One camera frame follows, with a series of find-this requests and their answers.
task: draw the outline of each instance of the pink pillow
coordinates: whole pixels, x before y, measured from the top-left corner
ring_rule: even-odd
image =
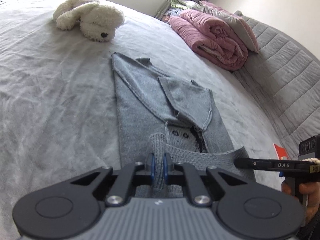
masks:
[[[202,6],[202,12],[224,20],[249,50],[259,53],[257,38],[250,26],[244,19],[242,19],[242,17],[234,15],[207,1],[199,1],[199,4]]]

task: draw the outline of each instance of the red tag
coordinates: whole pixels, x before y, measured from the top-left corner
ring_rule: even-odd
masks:
[[[279,160],[290,160],[286,149],[284,149],[276,144],[273,144],[273,147],[275,148],[275,151],[278,155]]]

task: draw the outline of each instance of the pillow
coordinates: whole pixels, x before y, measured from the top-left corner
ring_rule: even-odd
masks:
[[[202,6],[202,12],[224,20],[249,50],[259,53],[259,46],[256,36],[247,22],[242,19],[242,17],[234,15],[207,1],[199,1],[199,4]]]
[[[171,0],[170,1],[171,8],[186,10],[188,7],[186,5],[183,5],[182,3],[178,2],[178,0]]]
[[[202,12],[202,7],[200,4],[194,2],[194,1],[189,1],[189,0],[178,0],[179,3],[187,6],[189,9],[197,10],[199,12]]]

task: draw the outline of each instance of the screw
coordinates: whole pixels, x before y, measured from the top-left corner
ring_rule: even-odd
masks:
[[[123,201],[123,199],[120,196],[110,196],[108,197],[107,201],[110,204],[117,205],[120,204]]]
[[[197,204],[208,204],[210,202],[210,198],[208,196],[205,196],[205,195],[200,195],[200,196],[196,196],[194,198],[194,201]]]

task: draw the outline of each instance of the sweater cuff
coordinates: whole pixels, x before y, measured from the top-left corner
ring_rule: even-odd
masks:
[[[318,212],[313,217],[313,219],[306,226],[300,228],[300,230],[297,234],[297,237],[300,240],[308,240],[309,239],[309,236],[310,236],[311,232],[313,231],[313,229],[316,226],[319,226],[319,224],[320,224],[319,217],[320,217],[320,211],[318,210]]]

